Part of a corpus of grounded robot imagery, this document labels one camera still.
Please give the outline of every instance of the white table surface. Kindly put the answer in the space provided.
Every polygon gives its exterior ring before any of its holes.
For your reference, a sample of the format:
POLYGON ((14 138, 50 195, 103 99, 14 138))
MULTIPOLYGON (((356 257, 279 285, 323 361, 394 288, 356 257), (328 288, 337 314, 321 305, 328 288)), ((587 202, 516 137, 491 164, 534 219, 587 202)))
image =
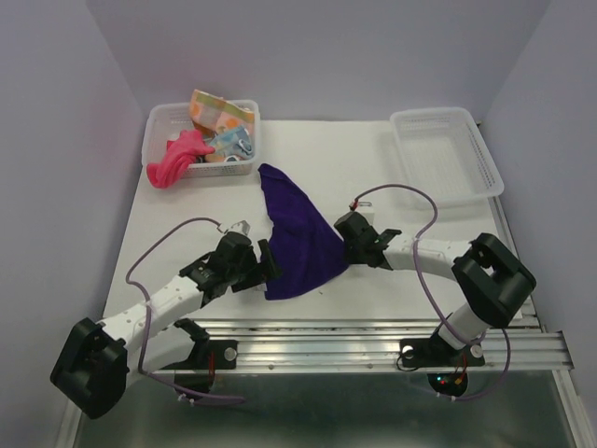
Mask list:
MULTIPOLYGON (((389 182, 404 182, 387 121, 263 121, 260 162, 284 171, 311 198, 330 225, 348 211, 359 192, 389 182)), ((431 217, 415 208, 412 193, 386 189, 367 197, 376 210, 375 227, 415 233, 431 217)), ((119 313, 143 298, 124 276, 138 257, 165 232, 191 217, 213 217, 251 225, 249 236, 270 238, 257 169, 245 176, 183 179, 168 190, 151 187, 142 172, 104 315, 119 313)), ((488 201, 439 211, 426 234, 441 239, 473 239, 497 234, 488 201)), ((133 278, 154 292, 178 271, 213 250, 220 238, 215 226, 194 223, 173 235, 146 259, 133 278)), ((455 282, 427 275, 447 314, 464 302, 455 282)), ((404 319, 436 318, 414 272, 388 272, 352 266, 339 277, 301 297, 266 301, 262 292, 228 292, 192 316, 218 319, 404 319)))

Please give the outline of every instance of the plastic basket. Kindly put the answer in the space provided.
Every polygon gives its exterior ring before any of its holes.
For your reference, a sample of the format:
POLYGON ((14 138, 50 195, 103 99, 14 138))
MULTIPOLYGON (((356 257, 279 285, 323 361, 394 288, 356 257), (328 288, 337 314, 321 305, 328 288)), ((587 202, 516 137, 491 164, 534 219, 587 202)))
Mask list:
POLYGON ((438 205, 468 203, 504 191, 502 177, 467 110, 406 110, 392 114, 390 122, 408 183, 438 205))
MULTIPOLYGON (((255 155, 248 161, 222 161, 215 163, 193 163, 189 165, 183 177, 208 177, 213 175, 248 175, 257 163, 261 150, 261 119, 259 107, 252 100, 237 100, 232 103, 255 112, 255 126, 251 135, 251 144, 255 155)), ((175 140, 183 129, 193 129, 193 122, 188 115, 188 103, 157 105, 149 113, 146 133, 141 147, 141 163, 159 162, 166 153, 166 141, 175 140)))

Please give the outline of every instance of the white wall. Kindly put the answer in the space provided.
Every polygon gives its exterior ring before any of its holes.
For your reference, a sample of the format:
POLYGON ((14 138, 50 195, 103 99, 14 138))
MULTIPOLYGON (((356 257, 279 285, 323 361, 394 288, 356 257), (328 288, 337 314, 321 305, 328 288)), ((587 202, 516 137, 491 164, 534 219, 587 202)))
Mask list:
POLYGON ((597 425, 597 2, 554 0, 481 126, 508 222, 597 425))
POLYGON ((548 0, 87 0, 145 112, 194 88, 266 118, 482 118, 548 0))
POLYGON ((82 1, 3 2, 0 61, 0 446, 50 447, 49 374, 104 306, 144 114, 82 1))

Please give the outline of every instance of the pink cloth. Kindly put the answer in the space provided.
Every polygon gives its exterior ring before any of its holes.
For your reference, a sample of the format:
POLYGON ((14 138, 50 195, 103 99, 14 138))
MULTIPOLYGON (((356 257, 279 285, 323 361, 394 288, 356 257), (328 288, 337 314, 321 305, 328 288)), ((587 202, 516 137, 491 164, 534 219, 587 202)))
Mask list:
POLYGON ((167 189, 182 177, 199 156, 212 154, 214 148, 203 142, 201 131, 181 131, 180 136, 166 144, 166 155, 160 163, 147 165, 147 177, 156 189, 167 189))

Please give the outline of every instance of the metal surface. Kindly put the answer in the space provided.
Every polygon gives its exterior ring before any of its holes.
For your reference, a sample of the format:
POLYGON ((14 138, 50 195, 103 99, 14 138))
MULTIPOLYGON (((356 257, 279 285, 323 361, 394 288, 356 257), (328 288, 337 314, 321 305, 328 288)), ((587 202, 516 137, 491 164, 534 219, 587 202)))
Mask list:
MULTIPOLYGON (((472 373, 469 392, 496 373, 472 373)), ((550 372, 514 372, 499 392, 469 403, 429 393, 426 375, 234 376, 227 409, 191 408, 172 390, 135 385, 108 415, 83 419, 76 448, 575 446, 550 372)))

